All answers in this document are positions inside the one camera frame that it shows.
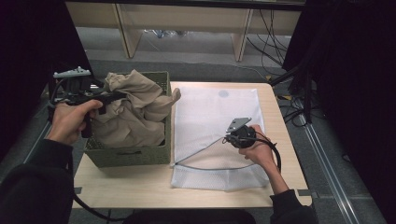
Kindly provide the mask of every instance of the metal rail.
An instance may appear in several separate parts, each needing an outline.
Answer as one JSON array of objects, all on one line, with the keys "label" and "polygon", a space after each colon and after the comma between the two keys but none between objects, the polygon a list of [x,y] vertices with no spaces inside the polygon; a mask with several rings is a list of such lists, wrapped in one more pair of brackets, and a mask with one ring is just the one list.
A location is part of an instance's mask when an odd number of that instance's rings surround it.
[{"label": "metal rail", "polygon": [[[296,101],[297,106],[303,108],[303,103],[300,100]],[[304,115],[300,115],[300,120],[302,123],[305,123]],[[315,132],[314,126],[312,123],[306,123],[305,125],[305,133],[308,136],[308,139],[314,149],[314,152],[318,158],[318,162],[320,167],[323,170],[323,173],[329,182],[330,189],[332,190],[332,194],[334,195],[334,199],[337,201],[340,211],[346,221],[346,223],[359,224],[359,218],[352,206],[352,203],[347,197],[347,194],[338,179],[337,174],[332,168],[332,164],[327,157],[326,151],[323,148],[323,145],[320,143],[317,133]]]}]

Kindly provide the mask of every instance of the crumpled fabric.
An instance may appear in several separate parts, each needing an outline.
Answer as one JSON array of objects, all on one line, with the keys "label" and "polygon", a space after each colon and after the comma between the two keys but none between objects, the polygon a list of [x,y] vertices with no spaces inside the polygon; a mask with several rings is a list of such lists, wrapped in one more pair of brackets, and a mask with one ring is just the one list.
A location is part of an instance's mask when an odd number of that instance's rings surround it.
[{"label": "crumpled fabric", "polygon": [[129,75],[108,73],[105,91],[119,91],[127,97],[106,106],[106,113],[92,119],[93,137],[106,147],[153,147],[165,138],[163,119],[181,97],[175,89],[171,96],[136,70]]}]

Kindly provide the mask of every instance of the black curtain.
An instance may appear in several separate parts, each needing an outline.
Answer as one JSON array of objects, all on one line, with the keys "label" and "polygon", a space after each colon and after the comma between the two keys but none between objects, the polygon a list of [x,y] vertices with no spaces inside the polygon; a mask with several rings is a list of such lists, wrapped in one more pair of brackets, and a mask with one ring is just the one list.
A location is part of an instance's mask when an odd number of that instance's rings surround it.
[{"label": "black curtain", "polygon": [[2,160],[53,72],[91,67],[64,1],[3,1],[0,21]]},{"label": "black curtain", "polygon": [[[331,36],[328,54],[313,79],[321,106],[354,167],[384,218],[395,223],[396,3],[346,0],[339,10],[342,13],[336,19],[342,22]],[[314,14],[300,19],[285,61],[287,69],[306,52],[304,45],[292,48],[307,35],[300,32],[323,21]],[[308,46],[311,37],[305,40]]]}]

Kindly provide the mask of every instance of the green storage bin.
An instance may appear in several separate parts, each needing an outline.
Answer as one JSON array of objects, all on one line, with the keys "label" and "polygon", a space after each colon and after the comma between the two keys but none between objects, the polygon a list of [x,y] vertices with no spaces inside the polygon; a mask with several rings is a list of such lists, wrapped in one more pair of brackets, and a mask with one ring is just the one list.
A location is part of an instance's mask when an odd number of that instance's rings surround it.
[{"label": "green storage bin", "polygon": [[[146,72],[141,74],[155,81],[163,89],[163,94],[172,95],[168,72]],[[84,152],[97,167],[169,163],[171,160],[171,118],[172,114],[169,113],[163,121],[165,123],[165,138],[157,147],[106,148],[92,137],[87,140]]]}]

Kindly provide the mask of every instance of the white towel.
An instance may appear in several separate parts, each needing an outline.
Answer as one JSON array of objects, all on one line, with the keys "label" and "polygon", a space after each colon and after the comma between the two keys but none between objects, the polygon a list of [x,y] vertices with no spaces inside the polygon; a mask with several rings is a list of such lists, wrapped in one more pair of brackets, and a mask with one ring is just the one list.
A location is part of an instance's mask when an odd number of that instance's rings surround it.
[{"label": "white towel", "polygon": [[234,190],[269,183],[264,170],[222,144],[235,118],[252,118],[264,130],[257,90],[180,87],[176,103],[175,188]]}]

